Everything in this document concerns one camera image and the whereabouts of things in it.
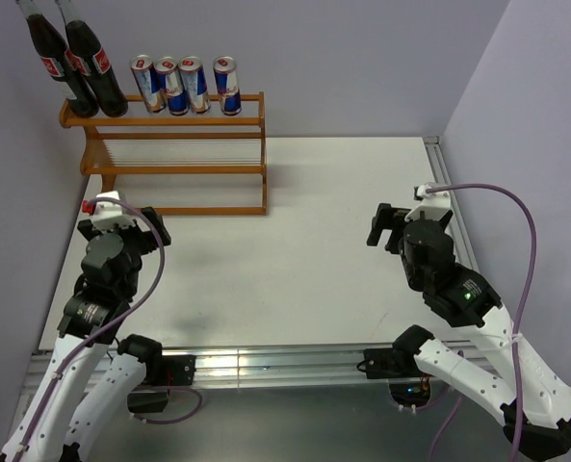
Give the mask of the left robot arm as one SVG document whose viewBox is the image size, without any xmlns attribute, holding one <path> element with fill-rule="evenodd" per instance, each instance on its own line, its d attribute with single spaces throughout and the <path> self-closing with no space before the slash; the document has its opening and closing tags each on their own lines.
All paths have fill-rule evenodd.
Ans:
<svg viewBox="0 0 571 462">
<path fill-rule="evenodd" d="M 171 237 L 152 207 L 137 210 L 105 197 L 83 205 L 89 218 L 78 231 L 87 241 L 81 273 L 64 308 L 59 337 L 37 392 L 0 461 L 57 461 L 92 372 L 119 326 L 142 303 L 138 290 L 143 256 L 163 253 Z"/>
</svg>

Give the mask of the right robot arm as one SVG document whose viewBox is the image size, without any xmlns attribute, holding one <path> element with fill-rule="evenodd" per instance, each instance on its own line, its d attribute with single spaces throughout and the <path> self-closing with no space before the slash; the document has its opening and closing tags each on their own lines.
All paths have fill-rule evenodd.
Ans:
<svg viewBox="0 0 571 462">
<path fill-rule="evenodd" d="M 387 353 L 364 353 L 370 378 L 427 374 L 474 401 L 502 427 L 520 453 L 547 461 L 571 449 L 571 387 L 566 385 L 523 337 L 501 298 L 478 272 L 460 265 L 446 228 L 452 211 L 437 219 L 415 219 L 403 208 L 378 205 L 367 239 L 376 246 L 391 235 L 386 251 L 399 255 L 409 288 L 430 310 L 468 340 L 488 361 L 488 372 L 459 356 L 430 331 L 408 327 Z"/>
</svg>

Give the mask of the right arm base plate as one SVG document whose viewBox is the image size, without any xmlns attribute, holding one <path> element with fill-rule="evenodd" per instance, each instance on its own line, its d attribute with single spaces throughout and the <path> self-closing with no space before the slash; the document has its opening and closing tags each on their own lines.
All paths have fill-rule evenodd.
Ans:
<svg viewBox="0 0 571 462">
<path fill-rule="evenodd" d="M 424 373 L 416 365 L 414 353 L 406 347 L 367 348 L 356 369 L 369 380 L 421 378 Z"/>
</svg>

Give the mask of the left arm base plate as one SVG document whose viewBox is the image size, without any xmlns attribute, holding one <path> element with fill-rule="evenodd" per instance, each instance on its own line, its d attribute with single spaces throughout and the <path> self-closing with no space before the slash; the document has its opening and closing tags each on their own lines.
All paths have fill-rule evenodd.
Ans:
<svg viewBox="0 0 571 462">
<path fill-rule="evenodd" d="M 145 386 L 191 386 L 195 377 L 194 355 L 166 355 L 147 364 Z"/>
</svg>

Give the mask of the cola bottle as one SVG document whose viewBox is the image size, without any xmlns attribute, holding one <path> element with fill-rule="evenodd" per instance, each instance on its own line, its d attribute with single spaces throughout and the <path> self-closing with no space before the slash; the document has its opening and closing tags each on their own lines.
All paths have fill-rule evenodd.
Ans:
<svg viewBox="0 0 571 462">
<path fill-rule="evenodd" d="M 65 23 L 70 51 L 77 59 L 80 72 L 88 82 L 101 111 L 108 117 L 124 116 L 128 110 L 127 99 L 100 40 L 72 1 L 56 1 L 56 5 Z"/>
<path fill-rule="evenodd" d="M 95 116 L 99 107 L 95 97 L 61 34 L 45 18 L 34 1 L 18 0 L 29 28 L 32 43 L 48 75 L 58 84 L 70 110 L 79 117 Z"/>
</svg>

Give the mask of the energy drink can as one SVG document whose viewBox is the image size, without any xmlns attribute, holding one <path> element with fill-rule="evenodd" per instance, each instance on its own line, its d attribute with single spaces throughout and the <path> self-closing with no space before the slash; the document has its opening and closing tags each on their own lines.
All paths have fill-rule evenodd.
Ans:
<svg viewBox="0 0 571 462">
<path fill-rule="evenodd" d="M 178 63 L 172 57 L 163 57 L 156 61 L 154 68 L 170 114 L 172 116 L 185 115 L 189 111 L 189 105 Z"/>
<path fill-rule="evenodd" d="M 148 55 L 131 59 L 130 69 L 147 111 L 158 114 L 167 106 L 153 60 Z"/>
<path fill-rule="evenodd" d="M 228 56 L 217 57 L 213 60 L 213 71 L 221 111 L 226 116 L 235 116 L 242 109 L 237 64 Z"/>
<path fill-rule="evenodd" d="M 196 114 L 208 112 L 211 101 L 201 59 L 197 56 L 183 57 L 178 63 L 178 70 L 193 112 Z"/>
</svg>

